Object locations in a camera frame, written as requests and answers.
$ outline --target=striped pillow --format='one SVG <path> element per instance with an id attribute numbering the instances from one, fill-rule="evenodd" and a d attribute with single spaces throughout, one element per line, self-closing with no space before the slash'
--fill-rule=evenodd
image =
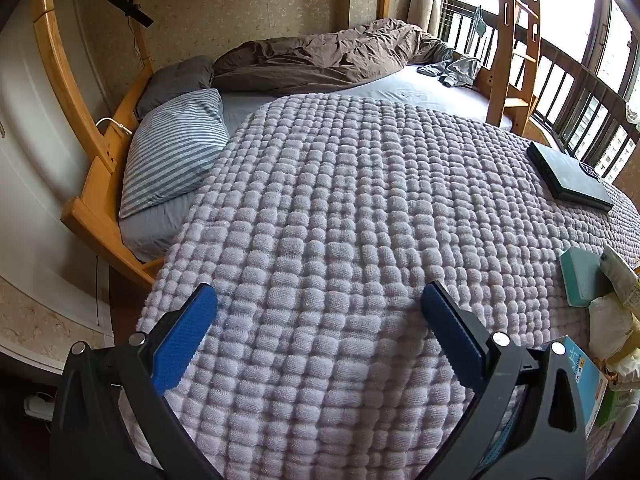
<path id="1" fill-rule="evenodd" d="M 183 94 L 149 112 L 129 148 L 120 218 L 200 187 L 228 139 L 214 88 Z"/>

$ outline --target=green sponge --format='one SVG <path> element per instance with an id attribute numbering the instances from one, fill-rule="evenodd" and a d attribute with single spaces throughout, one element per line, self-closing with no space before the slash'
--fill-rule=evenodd
<path id="1" fill-rule="evenodd" d="M 589 306 L 596 298 L 613 292 L 613 286 L 600 270 L 600 257 L 578 247 L 560 256 L 566 300 L 570 306 Z"/>

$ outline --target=blue box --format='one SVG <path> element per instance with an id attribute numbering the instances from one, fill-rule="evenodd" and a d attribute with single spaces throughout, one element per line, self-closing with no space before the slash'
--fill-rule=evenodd
<path id="1" fill-rule="evenodd" d="M 566 348 L 566 355 L 574 367 L 575 382 L 578 384 L 578 393 L 584 415 L 585 437 L 589 436 L 593 423 L 598 415 L 602 399 L 607 392 L 607 378 L 593 364 L 591 359 L 569 336 L 562 336 L 554 341 L 559 341 Z"/>

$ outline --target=blue gripper pad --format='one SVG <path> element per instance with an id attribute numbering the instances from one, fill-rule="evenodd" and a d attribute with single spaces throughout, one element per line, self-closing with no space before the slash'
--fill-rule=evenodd
<path id="1" fill-rule="evenodd" d="M 439 282 L 424 287 L 420 308 L 460 384 L 475 392 L 483 391 L 489 333 L 480 320 L 472 312 L 460 310 Z"/>
<path id="2" fill-rule="evenodd" d="M 175 388 L 218 313 L 216 291 L 201 284 L 180 310 L 180 316 L 154 352 L 151 383 L 158 395 Z"/>

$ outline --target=quilted blanket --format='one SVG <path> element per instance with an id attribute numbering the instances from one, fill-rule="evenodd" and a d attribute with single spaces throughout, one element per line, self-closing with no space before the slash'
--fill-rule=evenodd
<path id="1" fill-rule="evenodd" d="M 554 200 L 527 145 L 339 94 L 281 98 L 244 122 L 139 323 L 215 287 L 218 318 L 166 398 L 219 472 L 414 478 L 471 398 L 418 309 L 430 280 L 519 345 L 587 345 L 588 312 L 568 307 L 558 257 L 609 243 L 632 262 L 640 216 L 608 185 L 608 214 Z"/>

